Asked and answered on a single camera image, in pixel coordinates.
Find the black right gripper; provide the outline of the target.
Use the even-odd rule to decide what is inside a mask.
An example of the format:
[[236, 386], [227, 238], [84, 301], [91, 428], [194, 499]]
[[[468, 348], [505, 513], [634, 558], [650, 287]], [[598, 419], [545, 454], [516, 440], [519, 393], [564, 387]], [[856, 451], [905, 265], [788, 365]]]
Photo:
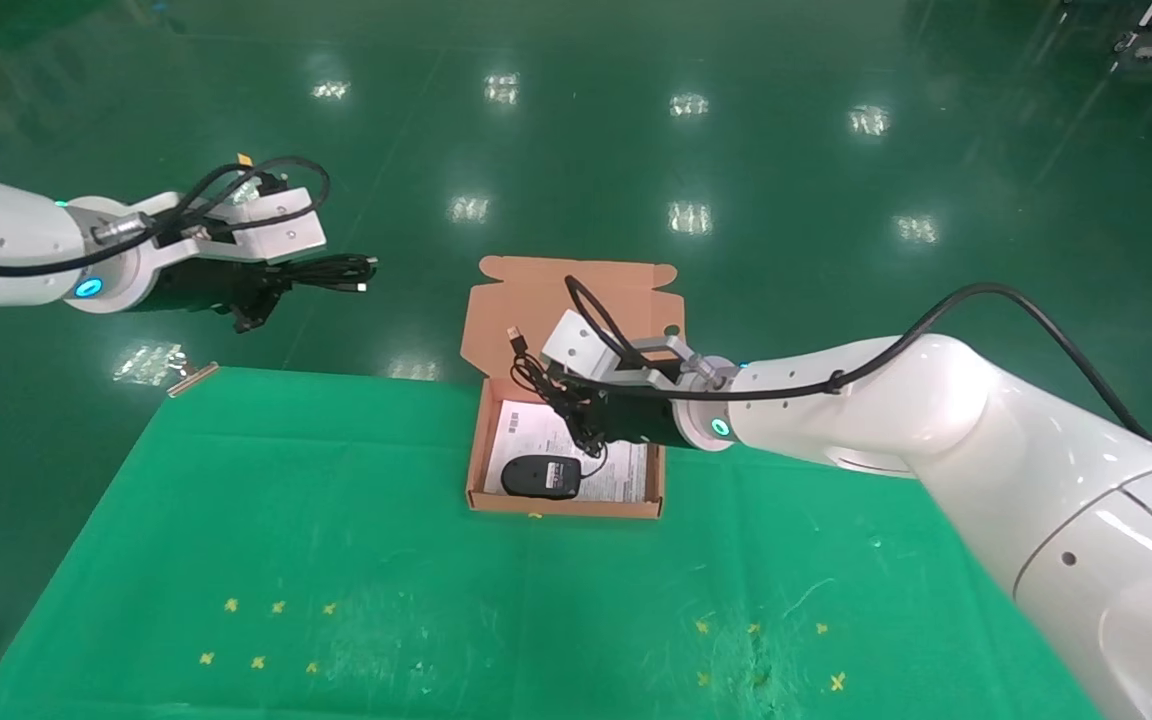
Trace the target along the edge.
[[589, 457], [602, 458], [613, 442], [685, 447], [668, 397], [609, 393], [590, 386], [585, 378], [562, 370], [547, 370], [550, 406], [582, 406], [598, 401], [598, 423], [590, 414], [568, 415], [573, 447]]

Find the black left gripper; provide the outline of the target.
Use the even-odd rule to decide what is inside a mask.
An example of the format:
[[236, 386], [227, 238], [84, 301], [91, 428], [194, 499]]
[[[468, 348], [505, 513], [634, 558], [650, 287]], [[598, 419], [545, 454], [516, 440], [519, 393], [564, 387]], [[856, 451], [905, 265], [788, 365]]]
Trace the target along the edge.
[[200, 313], [214, 310], [229, 313], [237, 334], [256, 331], [268, 323], [279, 300], [256, 297], [282, 296], [294, 287], [291, 264], [250, 264], [191, 258], [160, 270], [156, 282], [132, 313], [185, 311]]

